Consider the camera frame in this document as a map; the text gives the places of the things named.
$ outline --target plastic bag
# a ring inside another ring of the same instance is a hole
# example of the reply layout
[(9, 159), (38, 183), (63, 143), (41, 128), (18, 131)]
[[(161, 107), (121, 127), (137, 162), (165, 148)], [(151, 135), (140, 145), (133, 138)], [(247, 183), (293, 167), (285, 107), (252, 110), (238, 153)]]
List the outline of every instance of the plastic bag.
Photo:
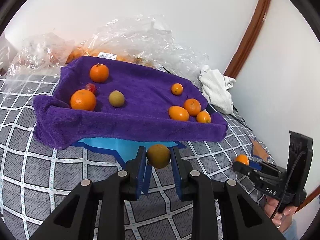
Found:
[(3, 76), (10, 64), (9, 61), (10, 48), (5, 39), (4, 34), (0, 36), (0, 76)]
[(32, 75), (60, 77), (60, 68), (74, 47), (54, 33), (37, 35), (22, 41), (22, 50), (14, 57), (4, 83), (4, 99), (18, 93)]
[(201, 67), (208, 63), (207, 55), (175, 43), (163, 16), (115, 19), (75, 48), (67, 62), (80, 56), (108, 57), (167, 70), (199, 88)]

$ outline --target purple towel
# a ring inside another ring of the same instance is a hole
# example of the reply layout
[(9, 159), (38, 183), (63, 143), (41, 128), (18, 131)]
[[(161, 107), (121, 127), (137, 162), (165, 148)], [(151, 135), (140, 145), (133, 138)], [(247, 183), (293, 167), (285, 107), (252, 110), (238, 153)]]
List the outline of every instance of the purple towel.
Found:
[[(108, 66), (110, 76), (98, 84), (97, 105), (93, 112), (71, 109), (70, 98), (84, 89), (90, 68), (97, 64)], [(180, 83), (184, 90), (179, 97), (171, 86)], [(109, 94), (118, 90), (124, 94), (121, 108), (110, 105)], [(189, 80), (152, 68), (98, 57), (81, 57), (61, 69), (59, 86), (53, 96), (38, 95), (34, 99), (37, 116), (35, 135), (38, 140), (56, 149), (91, 137), (111, 137), (134, 141), (221, 141), (228, 124), (215, 113), (211, 124), (171, 120), (170, 106), (183, 106), (188, 98), (197, 99), (201, 108), (208, 102)]]

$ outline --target gray plaid fabric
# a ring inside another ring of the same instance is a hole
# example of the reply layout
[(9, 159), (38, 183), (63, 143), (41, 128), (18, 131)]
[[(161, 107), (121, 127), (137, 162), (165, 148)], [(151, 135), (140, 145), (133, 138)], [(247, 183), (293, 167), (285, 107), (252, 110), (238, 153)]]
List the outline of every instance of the gray plaid fabric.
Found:
[[(3, 84), (4, 79), (0, 79), (1, 98)], [(0, 103), (0, 211), (17, 240), (29, 239), (82, 179), (95, 182), (122, 169), (111, 155), (72, 146), (56, 150), (35, 140), (33, 97), (51, 95), (57, 84), (58, 80), (53, 77), (34, 75), (26, 85), (14, 91), (9, 100)], [(236, 179), (256, 202), (263, 201), (262, 194), (254, 189), (249, 179), (231, 169), (237, 155), (250, 155), (249, 137), (255, 135), (232, 117), (224, 118), (229, 129), (223, 141), (182, 141), (186, 148), (180, 150), (181, 156), (211, 179)], [(212, 214), (212, 219), (217, 219), (222, 239), (217, 201), (216, 207), (217, 214)], [(171, 164), (152, 170), (148, 196), (142, 195), (136, 202), (125, 201), (124, 221), (128, 240), (191, 238), (192, 203), (178, 199)]]

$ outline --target red fruit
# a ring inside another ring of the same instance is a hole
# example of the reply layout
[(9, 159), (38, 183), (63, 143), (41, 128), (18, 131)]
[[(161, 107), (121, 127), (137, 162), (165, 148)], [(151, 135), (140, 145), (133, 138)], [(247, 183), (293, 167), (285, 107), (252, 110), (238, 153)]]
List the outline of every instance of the red fruit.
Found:
[(92, 93), (96, 93), (97, 89), (94, 84), (88, 83), (85, 85), (85, 89), (91, 91)]

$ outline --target white towel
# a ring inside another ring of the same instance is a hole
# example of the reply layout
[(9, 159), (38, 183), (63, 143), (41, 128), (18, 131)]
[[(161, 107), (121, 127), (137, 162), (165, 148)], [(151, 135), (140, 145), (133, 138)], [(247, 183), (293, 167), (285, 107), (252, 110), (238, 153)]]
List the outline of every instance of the white towel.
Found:
[(218, 69), (203, 66), (199, 80), (202, 83), (202, 93), (208, 102), (224, 114), (233, 114), (233, 103), (228, 89), (236, 82), (234, 78), (223, 76)]

